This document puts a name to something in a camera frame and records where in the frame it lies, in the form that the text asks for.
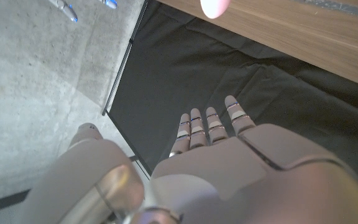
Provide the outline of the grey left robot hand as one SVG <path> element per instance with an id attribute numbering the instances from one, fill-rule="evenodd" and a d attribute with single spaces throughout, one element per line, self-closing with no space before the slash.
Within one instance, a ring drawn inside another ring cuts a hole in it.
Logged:
<path id="1" fill-rule="evenodd" d="M 19 223 L 358 223 L 358 176 L 335 154 L 225 99 L 183 114 L 167 159 L 144 185 L 131 160 L 82 124 L 30 190 Z"/>

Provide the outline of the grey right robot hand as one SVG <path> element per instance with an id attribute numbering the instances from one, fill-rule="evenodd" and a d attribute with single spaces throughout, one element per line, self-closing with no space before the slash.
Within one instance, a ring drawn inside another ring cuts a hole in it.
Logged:
<path id="1" fill-rule="evenodd" d="M 117 8 L 116 0 L 99 0 L 99 1 L 111 9 Z M 65 0 L 49 0 L 49 2 L 57 9 L 62 11 L 62 13 L 64 13 L 64 15 L 66 15 L 72 22 L 78 22 L 78 16 L 76 15 L 76 12 L 73 10 L 71 4 L 68 4 Z"/>

